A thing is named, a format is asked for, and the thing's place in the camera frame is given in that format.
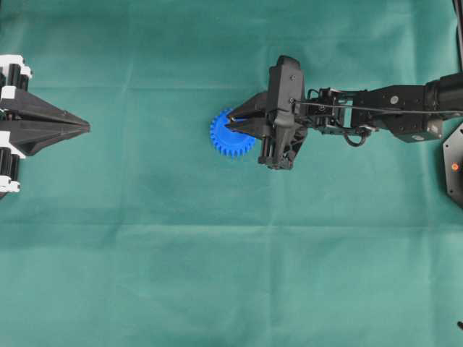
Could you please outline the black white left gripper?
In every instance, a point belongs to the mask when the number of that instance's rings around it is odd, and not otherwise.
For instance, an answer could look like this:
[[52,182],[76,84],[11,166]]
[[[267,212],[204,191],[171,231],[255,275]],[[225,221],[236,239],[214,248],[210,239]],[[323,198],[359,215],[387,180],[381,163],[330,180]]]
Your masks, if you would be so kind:
[[[19,54],[1,55],[1,198],[20,191],[20,160],[90,131],[90,124],[29,93],[31,68]],[[63,124],[13,124],[26,119]]]

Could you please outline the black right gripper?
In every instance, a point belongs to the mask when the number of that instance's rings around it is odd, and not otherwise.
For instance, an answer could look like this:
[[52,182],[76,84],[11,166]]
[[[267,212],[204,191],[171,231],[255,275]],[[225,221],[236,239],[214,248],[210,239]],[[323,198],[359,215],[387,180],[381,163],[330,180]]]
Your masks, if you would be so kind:
[[262,140],[260,164],[290,170],[307,136],[307,128],[297,120],[305,114],[305,107],[299,104],[304,96],[305,77],[300,63],[282,55],[269,69],[267,92],[257,93],[234,108],[228,116],[235,121],[225,127]]

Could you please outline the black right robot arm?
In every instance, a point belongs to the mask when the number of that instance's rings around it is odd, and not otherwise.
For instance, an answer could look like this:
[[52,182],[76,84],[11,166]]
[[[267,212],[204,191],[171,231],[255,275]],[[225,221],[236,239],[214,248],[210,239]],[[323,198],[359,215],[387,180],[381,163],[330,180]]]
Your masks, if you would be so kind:
[[403,142],[420,142],[437,140],[443,123],[460,116],[460,73],[424,85],[311,92],[298,60],[280,56],[269,69],[267,90],[233,109],[226,127],[261,141],[260,164],[290,170],[311,129],[341,136],[352,147],[380,129]]

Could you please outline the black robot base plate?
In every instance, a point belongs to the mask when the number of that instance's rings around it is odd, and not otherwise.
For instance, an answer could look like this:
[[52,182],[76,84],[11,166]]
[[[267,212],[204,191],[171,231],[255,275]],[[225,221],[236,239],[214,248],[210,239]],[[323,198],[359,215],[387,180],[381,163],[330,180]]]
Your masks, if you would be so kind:
[[462,124],[443,143],[443,161],[446,176],[446,192],[462,208]]

